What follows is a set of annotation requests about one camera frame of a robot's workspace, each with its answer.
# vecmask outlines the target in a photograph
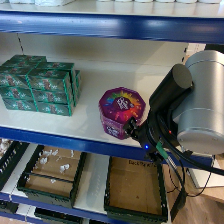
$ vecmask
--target blue shelf edge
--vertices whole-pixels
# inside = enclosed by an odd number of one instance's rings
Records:
[[[51,204],[47,204],[47,203],[43,203],[43,202],[33,201],[28,198],[24,198],[24,197],[20,197],[20,196],[16,196],[16,195],[12,195],[12,201],[14,203],[32,205],[32,206],[35,206],[38,208],[48,209],[48,210],[55,211],[55,212],[60,212],[60,213],[68,214],[68,215],[74,215],[74,216],[87,218],[87,219],[98,220],[101,222],[106,222],[106,223],[111,223],[111,224],[128,224],[126,222],[122,222],[119,220],[110,219],[107,217],[106,214],[90,212],[90,211],[85,211],[85,210],[76,209],[76,208],[73,208],[73,209],[65,208],[62,206],[51,205]]]
[[[71,150],[74,149],[82,152],[96,153],[142,161],[144,161],[144,156],[146,153],[144,149],[140,147],[131,147],[5,127],[0,127],[0,137],[16,141],[48,145],[52,147],[66,148]],[[176,158],[170,152],[168,152],[168,154],[171,156],[174,162],[179,165]],[[191,158],[196,160],[197,162],[203,163],[204,165],[211,166],[212,164],[211,157],[191,155]],[[195,168],[185,161],[182,162],[185,167]]]
[[[0,11],[0,32],[224,44],[224,18]]]
[[[18,214],[10,214],[10,213],[6,213],[6,212],[0,212],[0,216],[9,218],[9,219],[17,219],[17,220],[24,221],[24,222],[26,221],[25,216],[18,215]]]

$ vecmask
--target stacked green boxes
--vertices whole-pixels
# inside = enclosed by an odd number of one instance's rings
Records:
[[[74,106],[76,106],[80,96],[81,73],[79,70],[75,70],[74,63],[40,62],[37,66],[37,69],[47,69],[47,70],[69,72]]]
[[[0,66],[0,95],[10,110],[71,116],[80,96],[80,74],[74,63],[14,55]]]
[[[27,77],[39,112],[72,116],[74,101],[69,72],[33,69]]]
[[[31,67],[0,67],[0,94],[7,109],[36,111],[26,80],[31,70]]]

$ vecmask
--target tin lid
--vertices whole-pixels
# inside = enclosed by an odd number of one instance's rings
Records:
[[[134,117],[140,120],[145,110],[145,102],[133,90],[119,87],[105,92],[99,101],[103,115],[120,124]]]

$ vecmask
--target shelf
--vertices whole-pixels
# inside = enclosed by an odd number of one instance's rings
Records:
[[[19,176],[25,169],[25,166],[30,160],[35,149],[36,145],[29,145],[21,161],[16,166],[15,172],[11,175],[7,184],[3,188],[2,193],[8,194],[8,201],[11,200],[15,203],[31,205],[87,219],[99,220],[106,223],[125,224],[125,222],[109,219],[103,208],[109,156],[97,154],[87,155],[79,184],[78,196],[73,209],[32,201],[29,200],[23,192],[18,191],[16,185]]]
[[[108,89],[124,86],[139,92],[146,102],[144,119],[149,111],[148,99],[167,74],[160,72],[129,73],[91,70],[82,72],[82,92],[72,117],[45,113],[10,111],[0,99],[0,137],[50,145],[83,152],[144,160],[145,151],[131,138],[119,140],[103,130],[98,109],[99,99]],[[193,159],[211,165],[211,158],[192,155]]]
[[[19,204],[19,207],[18,207],[18,209],[17,209],[15,214],[0,212],[0,216],[6,217],[6,218],[9,218],[9,219],[16,219],[16,220],[20,220],[20,221],[26,221],[26,214],[27,214],[29,208],[30,208],[29,205]]]
[[[79,0],[62,7],[0,5],[1,32],[221,44],[223,24],[223,4]]]

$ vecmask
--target white shelf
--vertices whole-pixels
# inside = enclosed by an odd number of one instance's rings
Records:
[[[172,17],[205,17],[223,18],[223,4],[204,3],[138,3],[138,2],[99,2],[96,0],[78,0],[60,7],[41,7],[34,4],[0,5],[2,11],[21,12],[48,12],[48,13],[83,13],[83,14],[110,14],[110,15],[145,15],[145,16],[172,16]]]
[[[153,69],[148,74],[102,70],[82,71],[81,97],[72,117],[40,112],[7,110],[2,99],[0,99],[0,126],[139,147],[139,143],[131,138],[119,140],[104,132],[100,121],[98,102],[108,89],[123,86],[136,90],[146,102],[144,114],[144,119],[146,119],[149,111],[149,96],[162,81],[169,69],[169,67],[164,67],[164,72],[157,74],[157,71]]]

